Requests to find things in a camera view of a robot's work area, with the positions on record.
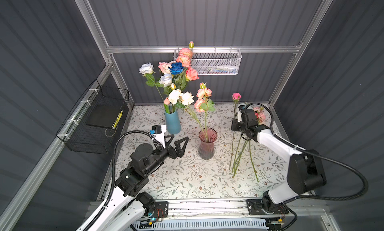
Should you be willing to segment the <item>teal ceramic vase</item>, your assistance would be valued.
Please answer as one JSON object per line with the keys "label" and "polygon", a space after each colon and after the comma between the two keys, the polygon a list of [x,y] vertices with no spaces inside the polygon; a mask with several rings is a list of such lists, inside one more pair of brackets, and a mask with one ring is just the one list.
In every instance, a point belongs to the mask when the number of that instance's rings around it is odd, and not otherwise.
{"label": "teal ceramic vase", "polygon": [[182,127],[177,111],[173,113],[165,113],[165,120],[166,129],[169,134],[176,135],[181,131]]}

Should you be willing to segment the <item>small pink rosebud stem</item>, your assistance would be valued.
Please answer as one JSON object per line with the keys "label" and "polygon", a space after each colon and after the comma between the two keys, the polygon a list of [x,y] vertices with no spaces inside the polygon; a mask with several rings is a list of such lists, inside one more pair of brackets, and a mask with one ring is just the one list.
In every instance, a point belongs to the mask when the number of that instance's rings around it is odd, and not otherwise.
{"label": "small pink rosebud stem", "polygon": [[[232,99],[233,99],[233,102],[234,102],[234,119],[236,119],[237,117],[237,106],[238,106],[238,103],[241,99],[241,95],[236,92],[236,93],[233,93],[232,95]],[[234,156],[234,139],[235,139],[235,132],[233,132],[233,136],[232,136],[232,149],[231,149],[231,159],[230,159],[230,165],[229,165],[229,169],[230,171],[232,170],[232,161],[233,161],[233,156]]]}

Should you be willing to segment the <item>pink glass vase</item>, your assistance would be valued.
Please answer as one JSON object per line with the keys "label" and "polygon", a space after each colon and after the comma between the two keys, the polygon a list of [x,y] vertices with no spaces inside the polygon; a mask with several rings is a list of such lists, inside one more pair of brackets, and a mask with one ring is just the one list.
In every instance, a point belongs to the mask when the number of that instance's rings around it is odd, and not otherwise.
{"label": "pink glass vase", "polygon": [[217,132],[212,128],[206,128],[199,132],[201,144],[198,154],[203,160],[210,160],[215,154],[215,142],[218,139]]}

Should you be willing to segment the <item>pink tulip stem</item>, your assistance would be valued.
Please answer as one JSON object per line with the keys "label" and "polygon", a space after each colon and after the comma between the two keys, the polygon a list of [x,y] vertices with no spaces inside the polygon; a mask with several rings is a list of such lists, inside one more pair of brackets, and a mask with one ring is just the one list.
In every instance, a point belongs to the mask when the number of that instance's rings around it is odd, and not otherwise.
{"label": "pink tulip stem", "polygon": [[168,97],[164,100],[164,108],[165,108],[166,113],[168,113],[168,114],[172,113],[172,104],[169,101]]}

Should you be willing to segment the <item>pink peony stem with bud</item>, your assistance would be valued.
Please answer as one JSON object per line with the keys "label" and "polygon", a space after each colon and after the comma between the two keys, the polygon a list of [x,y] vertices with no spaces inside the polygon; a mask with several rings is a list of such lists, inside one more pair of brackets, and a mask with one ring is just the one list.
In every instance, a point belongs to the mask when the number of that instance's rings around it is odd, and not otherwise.
{"label": "pink peony stem with bud", "polygon": [[197,92],[197,101],[195,102],[195,110],[197,112],[204,113],[204,128],[202,131],[205,135],[205,141],[210,141],[210,136],[208,134],[208,113],[216,111],[215,104],[212,101],[212,90],[207,87],[206,83],[201,82],[199,84],[199,90]]}

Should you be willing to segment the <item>cream peony stem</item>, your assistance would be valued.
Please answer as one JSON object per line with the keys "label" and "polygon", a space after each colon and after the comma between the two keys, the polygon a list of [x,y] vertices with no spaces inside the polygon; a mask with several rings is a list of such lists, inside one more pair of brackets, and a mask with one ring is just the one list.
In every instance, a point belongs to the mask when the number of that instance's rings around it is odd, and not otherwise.
{"label": "cream peony stem", "polygon": [[204,124],[198,117],[198,112],[195,110],[194,96],[190,92],[182,92],[180,89],[173,90],[168,96],[169,101],[172,104],[172,112],[177,108],[183,109],[194,121],[197,122],[201,131],[204,128]]}

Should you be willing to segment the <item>pale pink rose stem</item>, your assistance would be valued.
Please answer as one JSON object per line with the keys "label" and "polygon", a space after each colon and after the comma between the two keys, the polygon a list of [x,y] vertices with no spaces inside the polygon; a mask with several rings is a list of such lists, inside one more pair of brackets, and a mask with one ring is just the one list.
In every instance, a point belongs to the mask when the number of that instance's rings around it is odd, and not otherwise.
{"label": "pale pink rose stem", "polygon": [[172,68],[172,62],[159,62],[158,68],[163,74],[170,74]]}

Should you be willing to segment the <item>cream white rose stem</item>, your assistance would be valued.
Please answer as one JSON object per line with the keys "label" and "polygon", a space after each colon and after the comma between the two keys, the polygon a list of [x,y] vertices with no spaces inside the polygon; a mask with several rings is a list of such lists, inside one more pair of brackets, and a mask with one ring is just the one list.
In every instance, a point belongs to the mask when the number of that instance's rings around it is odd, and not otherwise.
{"label": "cream white rose stem", "polygon": [[156,79],[154,77],[154,66],[151,63],[144,63],[139,68],[139,73],[146,78],[146,85],[149,87],[155,87],[162,99],[164,101],[163,95],[161,94],[159,87],[157,86]]}

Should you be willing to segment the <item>peach peony stem with bud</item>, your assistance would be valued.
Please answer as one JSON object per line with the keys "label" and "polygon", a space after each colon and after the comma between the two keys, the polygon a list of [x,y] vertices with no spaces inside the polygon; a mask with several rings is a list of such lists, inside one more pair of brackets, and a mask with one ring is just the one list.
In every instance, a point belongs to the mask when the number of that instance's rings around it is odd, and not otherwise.
{"label": "peach peony stem with bud", "polygon": [[181,63],[182,67],[189,68],[192,64],[193,48],[194,42],[190,41],[188,47],[184,47],[179,51],[176,62]]}

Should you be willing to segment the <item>blue and white rose stem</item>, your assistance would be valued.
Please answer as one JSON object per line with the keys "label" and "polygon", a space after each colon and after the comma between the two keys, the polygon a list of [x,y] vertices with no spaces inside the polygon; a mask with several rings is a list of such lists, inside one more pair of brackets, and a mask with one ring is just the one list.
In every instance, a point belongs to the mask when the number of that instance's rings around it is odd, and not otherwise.
{"label": "blue and white rose stem", "polygon": [[162,74],[159,85],[163,88],[165,94],[170,94],[171,91],[180,89],[183,90],[186,78],[184,77],[184,67],[182,64],[176,61],[172,61],[172,68],[170,74]]}

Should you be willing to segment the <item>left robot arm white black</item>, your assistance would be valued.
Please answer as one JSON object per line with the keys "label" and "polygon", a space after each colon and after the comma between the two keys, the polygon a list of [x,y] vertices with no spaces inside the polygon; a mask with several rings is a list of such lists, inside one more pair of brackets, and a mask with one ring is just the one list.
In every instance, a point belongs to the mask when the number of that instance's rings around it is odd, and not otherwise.
{"label": "left robot arm white black", "polygon": [[112,174],[111,186],[105,200],[78,228],[80,231],[124,231],[142,217],[148,218],[155,210],[155,199],[144,192],[149,177],[167,158],[182,158],[188,137],[174,141],[174,135],[155,137],[152,144],[141,144],[131,155],[128,167],[117,178]]}

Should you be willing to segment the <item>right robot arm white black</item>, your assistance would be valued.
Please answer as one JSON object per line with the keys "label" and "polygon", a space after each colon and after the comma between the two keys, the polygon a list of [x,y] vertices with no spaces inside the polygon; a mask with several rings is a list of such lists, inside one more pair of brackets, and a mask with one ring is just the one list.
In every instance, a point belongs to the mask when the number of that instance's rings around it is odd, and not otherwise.
{"label": "right robot arm white black", "polygon": [[257,204],[266,214],[276,212],[279,206],[327,183],[322,161],[315,157],[318,153],[306,151],[281,138],[272,126],[260,124],[253,109],[240,105],[231,130],[241,133],[246,141],[254,141],[266,147],[287,165],[284,180],[264,192]]}

